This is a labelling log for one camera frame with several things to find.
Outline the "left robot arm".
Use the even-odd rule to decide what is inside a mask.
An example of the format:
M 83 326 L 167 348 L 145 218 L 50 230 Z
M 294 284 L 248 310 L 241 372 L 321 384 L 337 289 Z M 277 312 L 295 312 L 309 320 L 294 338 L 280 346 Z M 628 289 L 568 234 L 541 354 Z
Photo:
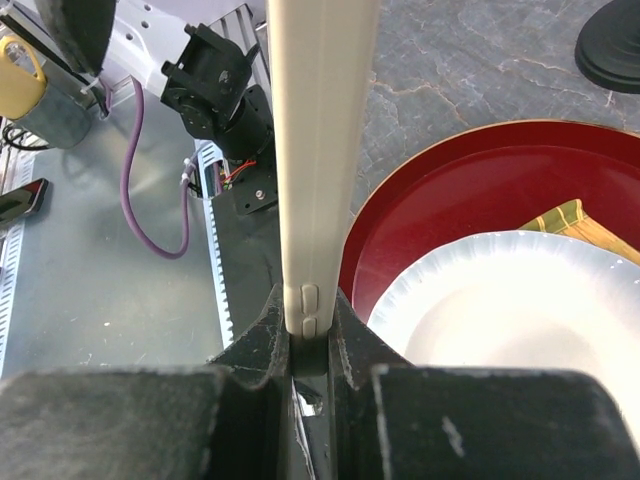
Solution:
M 105 64 L 118 65 L 177 112 L 193 138 L 218 147 L 238 214 L 276 203 L 269 79 L 247 6 L 211 25 L 190 25 L 150 1 L 36 8 L 73 72 L 98 77 Z

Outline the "pink case smartphone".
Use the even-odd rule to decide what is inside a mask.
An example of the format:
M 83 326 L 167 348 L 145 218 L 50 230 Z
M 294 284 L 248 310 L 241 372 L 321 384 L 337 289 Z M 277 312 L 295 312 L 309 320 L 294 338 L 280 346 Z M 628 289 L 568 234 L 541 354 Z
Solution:
M 377 1 L 270 1 L 269 66 L 284 320 L 331 328 L 356 178 Z

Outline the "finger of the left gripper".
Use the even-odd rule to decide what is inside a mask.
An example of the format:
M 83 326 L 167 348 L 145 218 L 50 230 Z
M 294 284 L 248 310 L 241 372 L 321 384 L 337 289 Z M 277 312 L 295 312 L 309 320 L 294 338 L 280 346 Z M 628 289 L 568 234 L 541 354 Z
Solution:
M 42 0 L 37 2 L 37 11 L 72 70 L 99 75 L 116 6 L 116 0 Z

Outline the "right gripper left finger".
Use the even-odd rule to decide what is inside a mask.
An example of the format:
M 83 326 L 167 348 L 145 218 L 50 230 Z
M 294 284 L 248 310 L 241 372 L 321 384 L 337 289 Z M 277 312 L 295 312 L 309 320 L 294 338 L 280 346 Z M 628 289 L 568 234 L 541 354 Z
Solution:
M 202 367 L 26 373 L 1 384 L 5 479 L 282 479 L 289 339 L 274 287 Z

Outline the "black clamp phone stand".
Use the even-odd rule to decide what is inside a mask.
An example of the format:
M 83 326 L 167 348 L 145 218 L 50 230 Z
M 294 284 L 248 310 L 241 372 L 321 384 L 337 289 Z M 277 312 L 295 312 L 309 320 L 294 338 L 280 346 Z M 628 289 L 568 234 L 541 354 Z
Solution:
M 615 92 L 639 93 L 639 1 L 610 1 L 582 27 L 575 63 L 592 83 Z

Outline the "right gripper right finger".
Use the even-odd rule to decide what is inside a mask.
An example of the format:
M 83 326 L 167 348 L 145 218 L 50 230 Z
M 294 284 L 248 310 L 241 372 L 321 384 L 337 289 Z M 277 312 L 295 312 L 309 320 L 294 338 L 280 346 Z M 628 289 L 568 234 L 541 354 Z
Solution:
M 421 367 L 344 296 L 329 333 L 338 479 L 635 479 L 605 389 L 568 370 Z

